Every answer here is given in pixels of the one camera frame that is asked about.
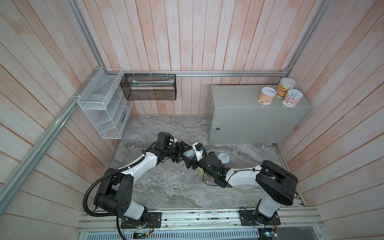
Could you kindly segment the brown label can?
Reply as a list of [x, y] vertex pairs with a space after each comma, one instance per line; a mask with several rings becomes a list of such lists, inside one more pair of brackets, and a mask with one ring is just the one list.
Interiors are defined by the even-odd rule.
[[277, 92], [275, 89], [271, 87], [263, 87], [258, 97], [258, 101], [262, 105], [269, 105], [272, 103], [276, 94]]

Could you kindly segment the pink label can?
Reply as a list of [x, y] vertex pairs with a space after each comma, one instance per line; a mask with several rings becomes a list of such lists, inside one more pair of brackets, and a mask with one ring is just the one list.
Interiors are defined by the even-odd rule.
[[294, 108], [300, 102], [300, 100], [304, 97], [304, 94], [298, 90], [288, 90], [286, 95], [284, 96], [282, 103], [286, 107]]

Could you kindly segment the orange yellow label can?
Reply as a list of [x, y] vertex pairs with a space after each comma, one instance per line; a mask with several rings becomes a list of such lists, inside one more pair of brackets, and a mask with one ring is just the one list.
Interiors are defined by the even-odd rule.
[[277, 97], [283, 98], [289, 90], [294, 88], [295, 85], [296, 85], [296, 81], [294, 79], [282, 78], [276, 89]]

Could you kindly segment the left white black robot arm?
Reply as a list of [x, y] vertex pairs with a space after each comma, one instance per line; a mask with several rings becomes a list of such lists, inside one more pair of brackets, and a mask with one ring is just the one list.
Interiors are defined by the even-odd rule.
[[106, 211], [99, 217], [115, 216], [120, 219], [140, 220], [145, 215], [146, 207], [132, 199], [133, 185], [144, 173], [167, 159], [176, 162], [192, 147], [178, 142], [171, 134], [161, 132], [156, 142], [130, 164], [119, 168], [110, 168], [97, 180], [93, 187], [99, 185], [94, 198], [94, 205]]

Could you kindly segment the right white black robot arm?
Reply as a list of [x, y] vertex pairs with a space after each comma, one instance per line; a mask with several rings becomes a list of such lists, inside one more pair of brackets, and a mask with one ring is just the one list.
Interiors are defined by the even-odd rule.
[[182, 155], [187, 168], [201, 169], [203, 175], [213, 179], [214, 186], [232, 188], [259, 186], [267, 196], [259, 200], [252, 216], [258, 224], [269, 224], [281, 206], [292, 206], [296, 198], [298, 179], [295, 175], [271, 161], [247, 169], [230, 169], [223, 165], [215, 153], [187, 152]]

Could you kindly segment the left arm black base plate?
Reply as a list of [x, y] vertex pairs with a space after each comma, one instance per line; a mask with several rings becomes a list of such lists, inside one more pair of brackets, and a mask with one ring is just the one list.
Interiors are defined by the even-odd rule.
[[144, 212], [144, 215], [139, 220], [132, 218], [123, 219], [121, 223], [122, 229], [150, 229], [160, 228], [162, 222], [161, 212]]

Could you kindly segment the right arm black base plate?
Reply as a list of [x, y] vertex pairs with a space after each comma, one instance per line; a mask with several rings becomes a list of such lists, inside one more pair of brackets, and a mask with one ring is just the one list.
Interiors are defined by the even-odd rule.
[[281, 225], [281, 219], [278, 212], [274, 212], [272, 217], [266, 217], [259, 213], [257, 210], [247, 210], [240, 208], [239, 217], [242, 226], [279, 226]]

